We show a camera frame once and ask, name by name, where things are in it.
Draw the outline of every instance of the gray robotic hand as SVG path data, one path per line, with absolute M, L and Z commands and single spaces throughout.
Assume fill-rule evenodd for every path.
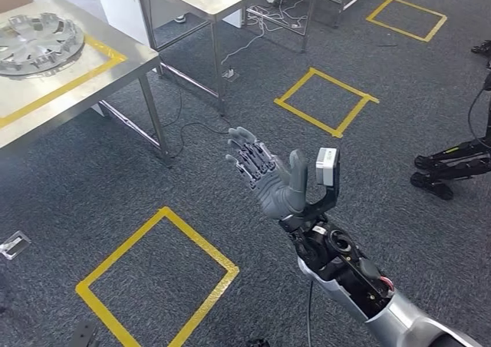
M 237 151 L 238 159 L 231 155 L 226 159 L 235 165 L 266 216 L 281 220 L 305 207 L 307 164 L 300 151 L 291 152 L 289 172 L 281 160 L 245 128 L 231 128 L 229 133 L 228 143 Z
M 300 269 L 353 318 L 364 323 L 382 347 L 482 347 L 468 335 L 448 328 L 419 309 L 394 289 L 390 280 L 391 290 L 383 291 L 384 286 L 380 284 L 382 276 L 374 264 L 358 246 L 345 241 L 349 246 L 342 246 L 342 235 L 345 240 L 349 239 L 347 233 L 328 223 L 324 215 L 314 221 L 309 217 L 310 212 L 318 213 L 335 205 L 339 171 L 336 149 L 321 148 L 315 165 L 318 183 L 327 187 L 327 206 L 307 205 L 307 165 L 300 151 L 292 151 L 290 172 L 251 132 L 238 127 L 229 133 L 229 144 L 237 151 L 238 158 L 227 155 L 226 159 L 235 164 L 259 200 L 266 216 L 280 220 L 282 228 L 290 233 L 299 255 Z M 302 220 L 311 223 L 305 229 L 298 225 Z M 303 251 L 309 245 L 316 251 Z M 333 249 L 336 249 L 334 257 L 330 255 Z M 313 266 L 317 259 L 321 259 L 323 266 Z M 382 296 L 374 297 L 377 292 L 382 292 Z

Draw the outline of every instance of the robotic finger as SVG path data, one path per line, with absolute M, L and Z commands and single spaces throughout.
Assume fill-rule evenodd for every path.
M 249 170 L 247 170 L 247 168 L 246 168 L 244 164 L 240 163 L 238 160 L 229 154 L 226 155 L 226 159 L 232 164 L 235 164 L 235 168 L 238 170 L 238 173 L 241 175 L 241 177 L 242 177 L 244 181 L 246 181 L 246 183 L 247 183 L 247 185 L 251 190 L 256 188 L 256 179 L 253 177 L 253 174 L 251 174 Z
M 254 180 L 259 180 L 261 178 L 259 167 L 255 162 L 256 159 L 254 159 L 254 157 L 251 157 L 250 154 L 245 152 L 244 150 L 239 151 L 238 156 L 241 159 L 242 165 L 249 171 Z
M 255 149 L 253 145 L 246 142 L 244 147 L 244 148 L 242 149 L 242 152 L 247 154 L 247 157 L 251 159 L 262 174 L 265 174 L 268 171 L 268 166 L 261 156 L 259 156 L 258 151 Z
M 276 167 L 275 157 L 262 142 L 259 140 L 253 144 L 258 156 L 264 162 L 269 170 L 274 170 Z

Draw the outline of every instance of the silver arm casing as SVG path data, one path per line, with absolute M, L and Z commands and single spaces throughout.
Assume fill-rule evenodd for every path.
M 382 347 L 426 347 L 443 334 L 451 335 L 465 347 L 482 347 L 468 335 L 431 319 L 397 289 L 386 307 L 369 319 L 336 280 L 322 280 L 300 258 L 298 258 L 298 265 L 302 273 L 315 280 L 331 299 L 341 304 L 353 318 L 365 324 Z

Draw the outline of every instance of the floor socket cover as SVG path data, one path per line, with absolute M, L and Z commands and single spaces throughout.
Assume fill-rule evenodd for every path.
M 10 236 L 7 241 L 0 245 L 0 253 L 7 259 L 12 260 L 29 244 L 31 244 L 31 240 L 28 236 L 22 233 L 20 230 L 17 230 L 14 235 Z
M 232 70 L 232 69 L 229 69 L 228 71 L 225 71 L 222 74 L 222 77 L 225 78 L 226 80 L 229 82 L 234 82 L 235 80 L 238 79 L 239 76 L 238 73 Z

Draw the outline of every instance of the metal plate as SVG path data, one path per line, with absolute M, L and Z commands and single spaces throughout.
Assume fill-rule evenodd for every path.
M 0 26 L 0 74 L 48 71 L 68 61 L 82 45 L 80 28 L 54 13 L 11 17 Z
M 7 239 L 7 241 L 0 245 L 0 253 L 8 260 L 12 260 L 30 244 L 31 240 L 28 236 L 22 233 L 20 230 L 17 230 Z
M 70 339 L 69 347 L 97 347 L 97 327 L 94 322 L 80 322 Z

